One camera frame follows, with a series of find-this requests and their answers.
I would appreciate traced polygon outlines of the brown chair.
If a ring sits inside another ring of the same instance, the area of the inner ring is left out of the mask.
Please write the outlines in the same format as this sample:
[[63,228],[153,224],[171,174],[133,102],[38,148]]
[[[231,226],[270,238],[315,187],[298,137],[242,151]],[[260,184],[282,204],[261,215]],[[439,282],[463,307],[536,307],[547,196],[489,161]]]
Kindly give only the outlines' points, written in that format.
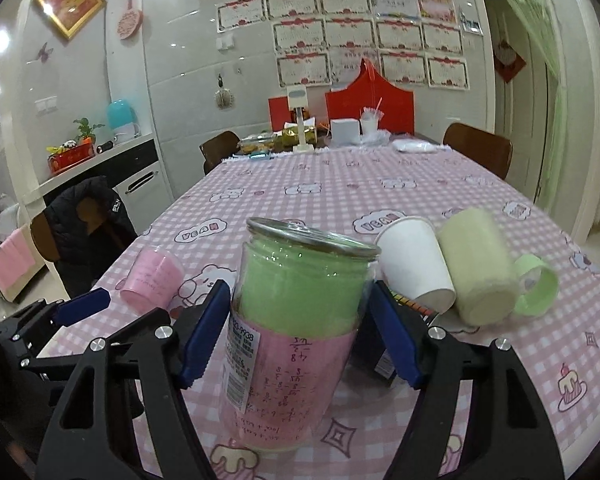
[[240,139],[233,131],[224,131],[199,147],[204,158],[204,174],[211,172],[223,159],[231,158],[239,151]]
[[501,180],[506,179],[513,158],[513,145],[504,136],[453,122],[445,130],[443,143]]

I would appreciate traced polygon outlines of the red diamond door sign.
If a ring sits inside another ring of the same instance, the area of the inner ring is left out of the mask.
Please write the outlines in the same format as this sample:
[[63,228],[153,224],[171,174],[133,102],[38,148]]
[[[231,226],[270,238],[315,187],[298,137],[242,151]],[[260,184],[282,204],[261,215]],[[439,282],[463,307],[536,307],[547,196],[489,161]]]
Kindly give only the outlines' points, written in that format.
[[509,84],[527,65],[526,61],[506,41],[494,47],[494,68],[506,84]]

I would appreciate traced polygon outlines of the red gift bag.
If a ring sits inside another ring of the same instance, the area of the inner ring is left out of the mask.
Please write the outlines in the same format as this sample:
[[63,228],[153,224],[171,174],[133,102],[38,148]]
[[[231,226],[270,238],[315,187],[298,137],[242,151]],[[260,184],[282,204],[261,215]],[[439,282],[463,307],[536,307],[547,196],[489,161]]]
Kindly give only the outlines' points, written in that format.
[[366,108],[379,110],[378,126],[391,133],[415,133],[415,96],[388,80],[368,58],[362,58],[355,80],[343,90],[325,94],[329,120],[360,118]]

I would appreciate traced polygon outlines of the white paper cup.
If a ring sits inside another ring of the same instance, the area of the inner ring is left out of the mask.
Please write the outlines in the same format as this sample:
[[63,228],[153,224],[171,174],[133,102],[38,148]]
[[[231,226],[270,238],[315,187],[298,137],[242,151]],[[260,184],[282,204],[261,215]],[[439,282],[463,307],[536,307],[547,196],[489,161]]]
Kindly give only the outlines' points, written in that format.
[[437,314],[451,309],[456,291],[428,220],[396,220],[378,234],[376,245],[381,249],[381,274],[392,292]]

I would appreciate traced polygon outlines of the left brown chair back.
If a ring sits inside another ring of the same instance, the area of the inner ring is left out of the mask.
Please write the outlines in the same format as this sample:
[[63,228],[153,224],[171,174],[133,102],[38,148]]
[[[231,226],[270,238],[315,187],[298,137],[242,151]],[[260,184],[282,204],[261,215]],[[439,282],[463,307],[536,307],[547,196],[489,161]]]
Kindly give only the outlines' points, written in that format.
[[211,172],[223,159],[231,158],[239,151],[240,139],[233,131],[224,131],[199,147],[204,158],[204,174]]

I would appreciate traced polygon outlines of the plastic cup with straw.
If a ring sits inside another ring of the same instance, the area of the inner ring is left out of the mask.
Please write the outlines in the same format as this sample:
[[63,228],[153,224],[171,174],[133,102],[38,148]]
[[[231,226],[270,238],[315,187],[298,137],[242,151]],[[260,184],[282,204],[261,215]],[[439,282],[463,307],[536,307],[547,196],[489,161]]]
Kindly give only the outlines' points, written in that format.
[[384,113],[380,110],[380,104],[382,100],[379,100],[377,105],[374,107],[364,107],[360,117],[360,125],[363,134],[371,134],[378,130],[379,123]]

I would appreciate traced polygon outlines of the small red box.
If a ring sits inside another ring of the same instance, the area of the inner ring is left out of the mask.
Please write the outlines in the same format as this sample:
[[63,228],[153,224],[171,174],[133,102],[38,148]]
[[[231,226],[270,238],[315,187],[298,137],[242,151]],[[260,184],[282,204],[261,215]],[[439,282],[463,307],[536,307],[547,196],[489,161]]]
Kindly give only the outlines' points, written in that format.
[[273,131],[283,130],[286,122],[291,122],[291,111],[286,96],[268,99],[268,114]]

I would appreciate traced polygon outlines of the white desk lamp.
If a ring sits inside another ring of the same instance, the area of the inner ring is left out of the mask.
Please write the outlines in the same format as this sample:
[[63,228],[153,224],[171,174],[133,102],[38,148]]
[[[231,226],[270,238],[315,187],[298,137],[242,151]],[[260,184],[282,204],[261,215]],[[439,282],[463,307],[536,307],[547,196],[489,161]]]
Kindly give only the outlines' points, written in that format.
[[288,86],[287,103],[288,108],[296,114],[298,144],[292,149],[295,153],[309,153],[314,151],[311,144],[306,143],[306,128],[304,128],[303,107],[308,105],[308,94],[304,84],[294,84]]

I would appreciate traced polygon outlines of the pink towel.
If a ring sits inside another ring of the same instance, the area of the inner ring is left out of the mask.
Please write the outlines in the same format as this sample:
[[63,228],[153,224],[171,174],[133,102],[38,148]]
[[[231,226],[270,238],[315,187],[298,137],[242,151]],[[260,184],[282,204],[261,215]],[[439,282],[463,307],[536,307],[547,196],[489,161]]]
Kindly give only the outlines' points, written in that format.
[[0,245],[0,289],[4,292],[35,266],[24,229],[12,231]]

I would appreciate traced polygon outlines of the pink plastic cup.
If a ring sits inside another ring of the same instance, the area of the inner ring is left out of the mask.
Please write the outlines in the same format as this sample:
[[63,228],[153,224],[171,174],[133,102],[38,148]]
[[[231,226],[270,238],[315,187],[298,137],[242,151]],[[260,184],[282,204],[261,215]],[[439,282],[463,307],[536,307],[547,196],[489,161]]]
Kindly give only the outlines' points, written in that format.
[[144,247],[120,289],[122,301],[138,314],[166,309],[184,280],[180,260],[165,249]]

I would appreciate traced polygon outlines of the potted green plant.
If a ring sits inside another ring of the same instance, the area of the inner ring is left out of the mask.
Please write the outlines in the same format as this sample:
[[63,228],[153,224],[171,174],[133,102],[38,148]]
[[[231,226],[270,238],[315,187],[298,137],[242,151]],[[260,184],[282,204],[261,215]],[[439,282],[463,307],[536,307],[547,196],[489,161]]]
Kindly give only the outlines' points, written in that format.
[[100,128],[104,128],[104,124],[98,124],[94,122],[92,124],[90,120],[86,117],[75,119],[73,123],[76,125],[78,129],[78,135],[76,136],[77,144],[85,144],[85,143],[96,143],[96,131]]

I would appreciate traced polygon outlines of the white plastic bag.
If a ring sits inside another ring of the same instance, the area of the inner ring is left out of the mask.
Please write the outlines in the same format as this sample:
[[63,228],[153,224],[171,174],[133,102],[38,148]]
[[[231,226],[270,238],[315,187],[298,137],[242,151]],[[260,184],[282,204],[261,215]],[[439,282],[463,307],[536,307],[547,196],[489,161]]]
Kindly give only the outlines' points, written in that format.
[[436,144],[419,139],[396,139],[391,145],[397,152],[411,154],[435,153],[439,148]]

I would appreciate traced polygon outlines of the pink hanging fan ornament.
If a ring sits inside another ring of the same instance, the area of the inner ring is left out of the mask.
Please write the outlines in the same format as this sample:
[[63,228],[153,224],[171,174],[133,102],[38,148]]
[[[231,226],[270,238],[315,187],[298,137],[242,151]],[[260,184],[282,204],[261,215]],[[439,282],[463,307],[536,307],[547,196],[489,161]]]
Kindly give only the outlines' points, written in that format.
[[130,39],[140,28],[143,12],[136,5],[136,0],[126,0],[126,9],[119,18],[117,35],[120,40]]

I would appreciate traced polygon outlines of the green lace door curtain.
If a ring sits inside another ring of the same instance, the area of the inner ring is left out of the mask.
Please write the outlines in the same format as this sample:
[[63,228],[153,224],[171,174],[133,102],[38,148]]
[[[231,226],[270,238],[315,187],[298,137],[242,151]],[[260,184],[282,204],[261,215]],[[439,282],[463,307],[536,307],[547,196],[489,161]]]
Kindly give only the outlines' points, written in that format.
[[566,145],[562,44],[552,0],[484,0],[495,68],[495,132],[513,147],[507,182],[552,209]]

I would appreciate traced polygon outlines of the hanging brush on wall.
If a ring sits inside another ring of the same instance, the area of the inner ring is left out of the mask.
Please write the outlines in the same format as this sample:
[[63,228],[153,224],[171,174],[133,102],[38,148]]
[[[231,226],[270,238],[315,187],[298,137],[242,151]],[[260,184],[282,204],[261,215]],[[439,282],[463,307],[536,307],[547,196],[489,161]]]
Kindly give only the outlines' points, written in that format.
[[218,90],[215,91],[215,104],[219,110],[228,110],[234,106],[233,93],[225,87],[224,79],[218,75]]

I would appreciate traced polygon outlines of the white door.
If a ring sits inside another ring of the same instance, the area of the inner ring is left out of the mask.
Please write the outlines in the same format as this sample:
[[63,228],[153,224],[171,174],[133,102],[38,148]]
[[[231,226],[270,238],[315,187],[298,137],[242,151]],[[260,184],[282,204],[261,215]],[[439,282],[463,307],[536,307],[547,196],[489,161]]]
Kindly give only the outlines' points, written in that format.
[[536,200],[550,114],[550,73],[540,50],[506,0],[488,1],[486,12],[493,51],[506,40],[527,63],[509,84],[495,72],[495,133],[513,145],[506,181],[529,200]]

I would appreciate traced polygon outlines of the black jacket on chair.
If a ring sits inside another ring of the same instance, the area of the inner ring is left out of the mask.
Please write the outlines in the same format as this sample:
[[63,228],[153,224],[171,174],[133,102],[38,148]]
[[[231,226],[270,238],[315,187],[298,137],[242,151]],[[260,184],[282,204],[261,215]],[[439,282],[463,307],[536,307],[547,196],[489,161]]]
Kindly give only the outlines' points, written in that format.
[[54,266],[71,298],[89,292],[137,238],[122,199],[104,176],[66,188],[43,214],[58,251]]

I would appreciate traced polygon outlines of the red fruit tray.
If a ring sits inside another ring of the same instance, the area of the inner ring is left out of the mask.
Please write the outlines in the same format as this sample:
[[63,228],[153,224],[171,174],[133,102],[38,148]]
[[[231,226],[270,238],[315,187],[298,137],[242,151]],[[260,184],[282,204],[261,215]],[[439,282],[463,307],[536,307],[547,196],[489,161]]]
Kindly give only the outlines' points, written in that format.
[[47,166],[52,177],[61,174],[71,167],[95,155],[94,144],[90,139],[84,142],[67,141],[64,145],[49,148]]

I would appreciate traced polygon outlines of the small green plastic cup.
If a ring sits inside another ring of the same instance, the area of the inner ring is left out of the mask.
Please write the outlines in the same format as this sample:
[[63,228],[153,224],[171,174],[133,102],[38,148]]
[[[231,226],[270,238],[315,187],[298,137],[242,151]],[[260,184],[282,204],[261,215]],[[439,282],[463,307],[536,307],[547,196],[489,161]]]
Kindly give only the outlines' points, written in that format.
[[559,292],[557,273],[536,255],[521,255],[514,262],[521,293],[514,312],[523,316],[544,315],[554,304]]

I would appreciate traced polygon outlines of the teal white humidifier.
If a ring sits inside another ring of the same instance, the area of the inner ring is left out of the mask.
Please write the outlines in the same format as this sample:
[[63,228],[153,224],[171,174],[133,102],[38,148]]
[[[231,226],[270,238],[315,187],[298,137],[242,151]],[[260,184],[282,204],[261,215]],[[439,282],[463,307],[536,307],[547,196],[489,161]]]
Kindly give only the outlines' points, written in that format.
[[107,107],[107,120],[115,144],[129,142],[140,135],[136,114],[127,100],[112,101]]

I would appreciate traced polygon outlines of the white box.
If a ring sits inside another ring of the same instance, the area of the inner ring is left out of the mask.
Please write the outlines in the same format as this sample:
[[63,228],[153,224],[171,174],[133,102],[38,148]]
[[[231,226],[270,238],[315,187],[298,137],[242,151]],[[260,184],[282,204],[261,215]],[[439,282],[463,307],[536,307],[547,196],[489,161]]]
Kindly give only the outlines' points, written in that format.
[[358,145],[361,137],[360,131],[360,122],[357,119],[333,119],[330,122],[330,145],[333,148]]

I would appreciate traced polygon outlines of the pale green frosted cup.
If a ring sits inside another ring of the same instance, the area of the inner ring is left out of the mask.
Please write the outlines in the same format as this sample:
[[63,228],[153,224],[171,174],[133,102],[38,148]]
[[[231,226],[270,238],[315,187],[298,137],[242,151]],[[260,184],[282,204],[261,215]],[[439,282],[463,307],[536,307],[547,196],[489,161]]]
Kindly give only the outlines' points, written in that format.
[[506,240],[492,214],[469,208],[438,231],[438,243],[456,291],[455,307],[470,326],[485,326],[512,313],[519,278]]

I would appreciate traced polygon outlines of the black blue CoolTowel can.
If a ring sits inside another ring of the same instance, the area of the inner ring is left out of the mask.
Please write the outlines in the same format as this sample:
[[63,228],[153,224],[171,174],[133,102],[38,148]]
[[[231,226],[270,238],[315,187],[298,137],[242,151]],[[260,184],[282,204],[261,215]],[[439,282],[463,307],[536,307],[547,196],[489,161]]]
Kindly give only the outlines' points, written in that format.
[[419,389],[426,374],[420,346],[437,316],[376,281],[352,346],[352,363],[386,385],[400,378]]

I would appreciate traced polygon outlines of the gold framed red picture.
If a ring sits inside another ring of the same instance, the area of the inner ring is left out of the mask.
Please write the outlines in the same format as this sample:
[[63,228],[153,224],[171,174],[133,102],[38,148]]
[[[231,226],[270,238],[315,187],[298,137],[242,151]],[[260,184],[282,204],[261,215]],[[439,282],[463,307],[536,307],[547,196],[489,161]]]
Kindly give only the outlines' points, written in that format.
[[106,0],[34,0],[59,35],[71,40],[106,6]]

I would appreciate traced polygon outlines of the wall light switch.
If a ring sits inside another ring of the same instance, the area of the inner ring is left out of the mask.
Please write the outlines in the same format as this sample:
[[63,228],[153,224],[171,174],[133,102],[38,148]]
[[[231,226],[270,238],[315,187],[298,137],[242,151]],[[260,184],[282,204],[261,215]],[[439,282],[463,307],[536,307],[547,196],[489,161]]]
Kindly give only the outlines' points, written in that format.
[[34,102],[36,114],[45,115],[57,110],[57,96],[48,96]]

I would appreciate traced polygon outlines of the pink green labelled jar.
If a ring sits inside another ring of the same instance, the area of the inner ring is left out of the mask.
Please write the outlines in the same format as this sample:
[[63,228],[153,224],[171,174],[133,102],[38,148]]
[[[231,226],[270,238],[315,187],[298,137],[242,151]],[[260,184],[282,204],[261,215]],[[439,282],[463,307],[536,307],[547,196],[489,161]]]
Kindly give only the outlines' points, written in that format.
[[251,217],[234,290],[220,417],[247,448],[285,452],[314,435],[366,310],[378,246]]

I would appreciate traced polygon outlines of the right brown chair back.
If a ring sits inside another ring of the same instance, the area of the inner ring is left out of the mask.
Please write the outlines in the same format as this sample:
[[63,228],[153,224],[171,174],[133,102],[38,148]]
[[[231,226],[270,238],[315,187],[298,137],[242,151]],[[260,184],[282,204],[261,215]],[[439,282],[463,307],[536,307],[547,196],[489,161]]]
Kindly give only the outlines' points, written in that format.
[[443,143],[501,180],[506,179],[513,158],[513,145],[504,136],[453,122],[445,130]]

